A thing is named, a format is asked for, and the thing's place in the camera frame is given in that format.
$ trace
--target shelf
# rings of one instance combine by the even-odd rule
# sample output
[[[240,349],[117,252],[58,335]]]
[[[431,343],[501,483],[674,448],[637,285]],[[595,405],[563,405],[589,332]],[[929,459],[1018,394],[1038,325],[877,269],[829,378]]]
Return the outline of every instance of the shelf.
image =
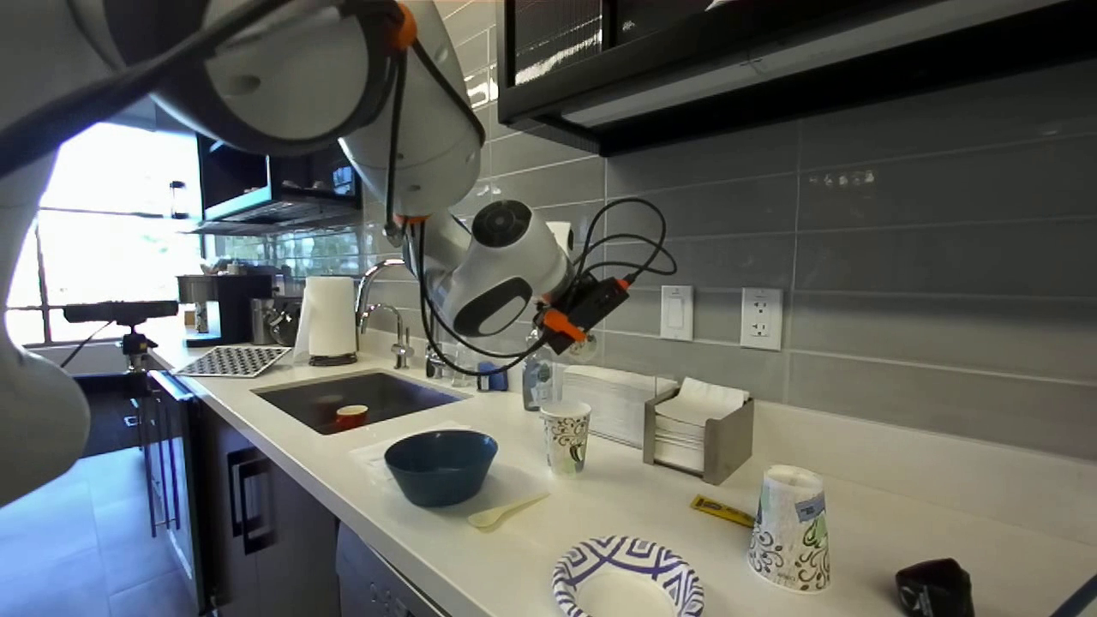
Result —
[[[359,181],[354,175],[345,195],[328,188],[337,171],[349,168],[337,143],[304,157],[263,157],[202,136],[197,160],[204,207],[197,234],[269,234],[359,217]]]

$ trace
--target electrical outlet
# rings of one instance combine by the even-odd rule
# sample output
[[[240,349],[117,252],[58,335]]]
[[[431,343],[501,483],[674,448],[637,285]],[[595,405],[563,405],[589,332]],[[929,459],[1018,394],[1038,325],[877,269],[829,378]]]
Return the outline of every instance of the electrical outlet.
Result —
[[[660,285],[660,338],[692,338],[692,288],[689,285]]]
[[[781,349],[781,288],[741,292],[741,345]]]

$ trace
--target napkin holder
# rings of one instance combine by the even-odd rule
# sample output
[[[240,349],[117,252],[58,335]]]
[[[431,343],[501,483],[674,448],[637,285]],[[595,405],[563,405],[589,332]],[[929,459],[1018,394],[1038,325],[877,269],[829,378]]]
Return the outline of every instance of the napkin holder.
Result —
[[[644,402],[644,464],[682,471],[674,464],[655,459],[655,407],[677,399],[677,389],[658,394]],[[705,483],[722,483],[741,464],[746,464],[755,452],[755,399],[746,399],[741,407],[733,407],[722,419],[709,419],[701,424],[701,471],[682,471]]]

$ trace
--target window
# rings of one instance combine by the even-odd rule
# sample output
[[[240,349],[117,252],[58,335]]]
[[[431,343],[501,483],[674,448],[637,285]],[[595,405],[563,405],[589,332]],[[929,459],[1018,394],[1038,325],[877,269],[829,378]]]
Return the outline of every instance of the window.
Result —
[[[197,241],[184,234],[194,211],[192,133],[97,124],[71,136],[17,264],[10,335],[64,343],[97,332],[101,323],[64,323],[63,306],[76,301],[179,297],[175,273],[197,268]]]

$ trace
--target paper towel roll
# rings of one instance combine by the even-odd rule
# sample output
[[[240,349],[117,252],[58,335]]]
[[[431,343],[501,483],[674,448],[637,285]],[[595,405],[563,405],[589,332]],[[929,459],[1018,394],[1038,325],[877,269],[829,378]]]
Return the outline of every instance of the paper towel roll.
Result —
[[[309,364],[354,364],[354,279],[304,279],[295,352],[309,357]]]
[[[826,493],[817,474],[772,467],[762,476],[752,564],[796,590],[829,581]]]

